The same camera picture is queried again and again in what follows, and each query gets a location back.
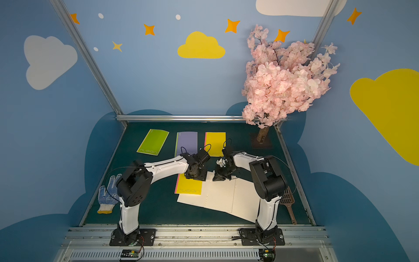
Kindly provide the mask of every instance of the star decal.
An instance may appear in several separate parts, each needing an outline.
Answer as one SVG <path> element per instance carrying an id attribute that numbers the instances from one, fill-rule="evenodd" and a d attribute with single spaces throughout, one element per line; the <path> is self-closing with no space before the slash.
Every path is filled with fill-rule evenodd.
<path id="1" fill-rule="evenodd" d="M 278 29 L 278 36 L 275 38 L 274 42 L 281 41 L 282 43 L 285 42 L 285 37 L 288 35 L 290 31 L 288 32 L 282 32 Z"/>
<path id="2" fill-rule="evenodd" d="M 146 24 L 144 24 L 145 27 L 145 35 L 151 34 L 151 35 L 155 35 L 154 34 L 154 26 L 148 26 Z"/>
<path id="3" fill-rule="evenodd" d="M 347 21 L 351 22 L 352 25 L 355 23 L 355 20 L 358 18 L 358 16 L 362 14 L 362 12 L 357 12 L 357 9 L 354 9 L 354 12 L 352 13 L 352 15 L 348 18 Z"/>
<path id="4" fill-rule="evenodd" d="M 114 41 L 112 41 L 112 43 L 114 44 L 114 48 L 113 48 L 113 49 L 118 49 L 119 51 L 121 51 L 121 52 L 122 52 L 122 50 L 121 50 L 121 45 L 122 45 L 122 44 L 115 44 L 115 42 L 114 42 Z"/>
<path id="5" fill-rule="evenodd" d="M 230 19 L 227 19 L 228 20 L 228 26 L 227 26 L 227 29 L 225 30 L 225 32 L 227 33 L 227 32 L 233 32 L 233 33 L 237 33 L 237 25 L 238 25 L 238 23 L 240 23 L 240 21 L 236 21 L 236 22 L 234 22 L 234 21 L 231 21 Z"/>
<path id="6" fill-rule="evenodd" d="M 79 21 L 77 20 L 77 14 L 72 14 L 70 16 L 74 23 L 80 24 Z"/>

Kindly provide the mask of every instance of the black mounting plate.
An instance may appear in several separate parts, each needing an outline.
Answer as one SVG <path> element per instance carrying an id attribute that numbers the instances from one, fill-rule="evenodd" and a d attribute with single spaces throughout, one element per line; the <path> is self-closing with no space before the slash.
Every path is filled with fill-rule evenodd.
<path id="1" fill-rule="evenodd" d="M 137 228 L 137 235 L 131 236 L 130 238 L 124 235 L 124 232 L 119 227 L 115 229 L 111 234 L 111 241 L 109 246 L 128 246 L 133 239 L 138 240 L 135 246 L 152 246 L 154 244 L 154 239 L 156 236 L 156 230 L 154 228 Z"/>
<path id="2" fill-rule="evenodd" d="M 265 141 L 263 143 L 259 143 L 256 138 L 258 137 L 258 133 L 251 133 L 250 134 L 250 141 L 252 144 L 252 148 L 273 148 L 271 139 L 267 135 Z"/>
<path id="3" fill-rule="evenodd" d="M 255 228 L 239 228 L 238 230 L 240 237 L 241 237 L 241 244 L 243 246 L 257 246 L 259 243 L 256 241 L 256 229 Z M 277 246 L 284 246 L 285 239 L 284 235 L 282 234 L 282 229 L 277 228 L 275 235 L 269 241 L 269 243 L 263 243 L 265 246 L 274 246 L 275 242 L 274 239 L 277 241 Z"/>

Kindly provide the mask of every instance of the artificial tree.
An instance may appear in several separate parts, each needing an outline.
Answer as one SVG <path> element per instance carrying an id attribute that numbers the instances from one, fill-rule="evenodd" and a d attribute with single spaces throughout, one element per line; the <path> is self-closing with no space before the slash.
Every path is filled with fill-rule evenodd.
<path id="1" fill-rule="evenodd" d="M 269 30 L 262 29 L 256 25 L 247 39 L 254 60 L 246 64 L 247 79 L 242 90 L 248 101 L 242 116 L 246 123 L 259 126 L 259 143 L 274 123 L 296 110 L 306 111 L 314 99 L 324 95 L 330 89 L 329 77 L 337 73 L 340 65 L 329 67 L 330 54 L 337 49 L 333 43 L 324 47 L 324 55 L 318 54 L 308 62 L 314 52 L 313 43 L 297 41 L 283 48 L 280 41 L 268 43 Z"/>

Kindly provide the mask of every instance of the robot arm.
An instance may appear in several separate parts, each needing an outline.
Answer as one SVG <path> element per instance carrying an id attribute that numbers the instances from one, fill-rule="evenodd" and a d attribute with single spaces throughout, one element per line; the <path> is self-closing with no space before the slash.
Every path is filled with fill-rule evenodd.
<path id="1" fill-rule="evenodd" d="M 205 181 L 207 169 L 204 163 L 210 156 L 205 150 L 197 154 L 183 153 L 172 159 L 153 163 L 134 161 L 116 182 L 119 200 L 121 202 L 121 219 L 119 221 L 120 235 L 124 244 L 132 244 L 138 235 L 138 212 L 140 203 L 147 196 L 150 185 L 165 177 L 185 173 L 186 178 Z"/>
<path id="2" fill-rule="evenodd" d="M 269 242 L 277 229 L 277 211 L 288 184 L 276 159 L 272 156 L 258 157 L 246 152 L 223 149 L 225 159 L 217 161 L 214 181 L 231 179 L 237 168 L 249 170 L 255 190 L 261 198 L 256 219 L 256 237 L 262 243 Z"/>

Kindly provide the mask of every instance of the tree trunk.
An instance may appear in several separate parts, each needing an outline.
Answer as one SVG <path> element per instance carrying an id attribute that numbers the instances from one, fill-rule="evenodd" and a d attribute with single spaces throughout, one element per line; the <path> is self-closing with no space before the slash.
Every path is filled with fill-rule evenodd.
<path id="1" fill-rule="evenodd" d="M 263 143 L 265 141 L 266 136 L 268 135 L 268 132 L 269 132 L 269 127 L 261 128 L 259 130 L 259 134 L 258 134 L 256 140 L 259 143 Z"/>

